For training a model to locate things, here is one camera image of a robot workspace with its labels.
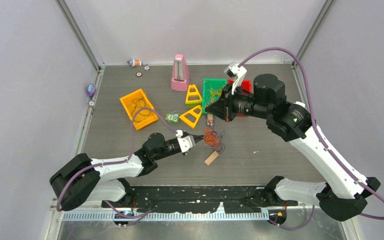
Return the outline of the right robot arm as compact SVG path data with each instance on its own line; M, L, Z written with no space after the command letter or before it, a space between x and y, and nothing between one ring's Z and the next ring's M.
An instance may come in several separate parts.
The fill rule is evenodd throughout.
M264 119L273 134L301 152L323 176L324 181L319 183L273 177L264 188L271 205L297 201L317 206L343 222L360 215L368 204L367 198L381 185L377 178L353 171L340 154L326 147L327 140L321 129L312 124L305 105L287 101L285 84L273 74L255 77L253 92L235 90L229 83L205 111L226 122L236 115ZM351 171L357 180L349 175Z

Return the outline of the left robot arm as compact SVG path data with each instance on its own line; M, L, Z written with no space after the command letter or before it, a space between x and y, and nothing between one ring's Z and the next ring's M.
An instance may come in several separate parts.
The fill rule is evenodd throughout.
M128 207L134 197L127 178L148 175L158 167L158 160L176 154L185 156L203 139L203 135L182 130L178 130L171 139L155 132L141 148L128 156L97 159L86 153L77 154L49 179L57 196L56 208L71 211L94 201L109 201Z

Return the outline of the orange plastic bin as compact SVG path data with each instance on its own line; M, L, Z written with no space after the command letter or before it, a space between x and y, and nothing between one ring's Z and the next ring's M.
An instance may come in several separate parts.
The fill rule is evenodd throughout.
M155 108L141 88L121 97L119 100L137 131L155 123L159 119L153 111L149 110L149 108L152 110Z

